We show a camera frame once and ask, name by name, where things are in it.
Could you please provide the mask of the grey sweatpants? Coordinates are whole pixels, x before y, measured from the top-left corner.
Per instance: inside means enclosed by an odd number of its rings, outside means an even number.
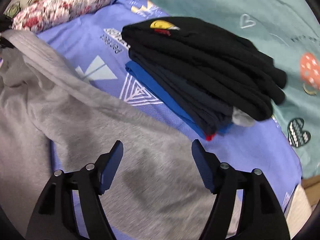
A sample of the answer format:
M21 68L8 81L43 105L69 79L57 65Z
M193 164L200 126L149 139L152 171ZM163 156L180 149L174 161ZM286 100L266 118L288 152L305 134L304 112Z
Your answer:
M1 50L1 207L25 235L52 175L54 143L65 172L108 152L124 155L101 203L109 223L135 239L198 239L215 197L191 141L80 80L68 61L29 31L7 30Z

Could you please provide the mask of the white quilted pillow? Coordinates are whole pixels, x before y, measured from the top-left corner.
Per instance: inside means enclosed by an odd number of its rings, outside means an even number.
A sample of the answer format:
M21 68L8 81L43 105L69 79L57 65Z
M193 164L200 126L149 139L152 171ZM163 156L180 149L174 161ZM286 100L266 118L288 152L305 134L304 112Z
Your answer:
M306 192L302 185L298 184L285 211L285 218L291 239L302 229L311 214L312 208Z

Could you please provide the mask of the wooden bed headboard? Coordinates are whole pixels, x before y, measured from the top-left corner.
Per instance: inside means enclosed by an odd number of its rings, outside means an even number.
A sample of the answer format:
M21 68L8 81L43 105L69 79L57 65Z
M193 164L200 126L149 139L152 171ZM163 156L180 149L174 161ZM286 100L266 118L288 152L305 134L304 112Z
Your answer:
M302 187L306 192L310 205L316 205L320 198L320 175L302 179Z

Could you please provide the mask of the red folded garment bottom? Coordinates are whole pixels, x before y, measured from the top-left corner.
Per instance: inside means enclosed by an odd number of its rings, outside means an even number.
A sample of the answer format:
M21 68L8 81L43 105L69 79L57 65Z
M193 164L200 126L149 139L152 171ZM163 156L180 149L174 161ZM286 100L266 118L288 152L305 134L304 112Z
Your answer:
M211 135L207 135L207 136L205 137L205 140L206 140L206 141L212 141L215 136L216 136L216 133L211 134Z

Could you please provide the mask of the grey folded garment in stack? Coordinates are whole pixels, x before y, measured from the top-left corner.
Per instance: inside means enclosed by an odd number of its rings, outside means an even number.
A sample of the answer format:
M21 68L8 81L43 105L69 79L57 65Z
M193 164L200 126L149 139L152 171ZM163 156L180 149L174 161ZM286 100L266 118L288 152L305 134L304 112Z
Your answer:
M232 123L241 127L252 127L255 124L255 120L247 113L234 107L232 113Z

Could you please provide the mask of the dark navy folded garment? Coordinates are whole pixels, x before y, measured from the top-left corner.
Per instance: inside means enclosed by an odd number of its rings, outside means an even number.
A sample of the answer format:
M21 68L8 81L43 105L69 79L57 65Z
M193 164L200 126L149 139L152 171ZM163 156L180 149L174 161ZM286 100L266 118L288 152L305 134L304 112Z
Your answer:
M192 70L190 57L181 53L129 50L129 57L140 65L200 126L214 133L232 122L233 107L208 95L197 83L199 71Z

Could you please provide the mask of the black folded garment yellow logo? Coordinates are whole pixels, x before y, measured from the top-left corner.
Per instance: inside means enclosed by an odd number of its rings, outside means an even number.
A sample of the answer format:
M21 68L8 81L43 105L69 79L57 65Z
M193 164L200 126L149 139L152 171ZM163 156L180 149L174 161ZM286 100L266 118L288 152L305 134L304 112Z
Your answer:
M263 121L285 100L287 75L243 37L194 17L161 17L121 32L131 54L188 80L207 95Z

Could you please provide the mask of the blue folded garment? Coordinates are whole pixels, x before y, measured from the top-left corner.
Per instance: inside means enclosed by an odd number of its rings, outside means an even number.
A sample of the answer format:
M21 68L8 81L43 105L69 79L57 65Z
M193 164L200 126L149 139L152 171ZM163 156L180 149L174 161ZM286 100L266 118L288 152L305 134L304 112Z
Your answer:
M202 139L207 135L198 124L183 110L178 103L137 63L129 61L125 66L126 71L139 81L149 92L161 100L172 112L183 120L192 130L194 130ZM233 123L222 126L214 133L226 134Z

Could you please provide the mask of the purple printed bed sheet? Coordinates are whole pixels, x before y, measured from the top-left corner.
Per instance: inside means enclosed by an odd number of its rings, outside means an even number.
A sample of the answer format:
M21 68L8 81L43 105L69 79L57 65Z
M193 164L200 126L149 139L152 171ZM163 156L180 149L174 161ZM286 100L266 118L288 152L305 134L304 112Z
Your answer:
M161 136L170 145L161 153L153 140L141 142L136 131L124 130L131 140L124 142L116 177L101 197L120 239L198 239L215 200L191 155L198 134L125 69L129 56L120 36L123 26L162 16L164 12L147 0L116 0L39 35L68 59L82 81L178 134ZM227 134L203 141L203 146L239 170L260 168L281 207L287 207L300 183L298 158L273 120L250 128L233 126Z

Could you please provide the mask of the teal heart print blanket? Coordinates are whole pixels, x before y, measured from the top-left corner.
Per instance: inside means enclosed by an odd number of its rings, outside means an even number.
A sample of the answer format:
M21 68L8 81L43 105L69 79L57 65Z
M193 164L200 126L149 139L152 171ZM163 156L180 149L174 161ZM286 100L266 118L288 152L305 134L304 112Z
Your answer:
M250 40L287 73L274 118L300 158L303 177L319 174L319 22L305 0L150 0Z

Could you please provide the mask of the red white floral pillow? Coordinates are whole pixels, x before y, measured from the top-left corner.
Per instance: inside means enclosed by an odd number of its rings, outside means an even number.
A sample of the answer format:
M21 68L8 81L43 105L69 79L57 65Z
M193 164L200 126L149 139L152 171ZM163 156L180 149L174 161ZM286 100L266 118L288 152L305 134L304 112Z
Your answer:
M96 12L110 5L112 0L41 0L13 19L12 29L40 33L54 26L69 22L81 15Z

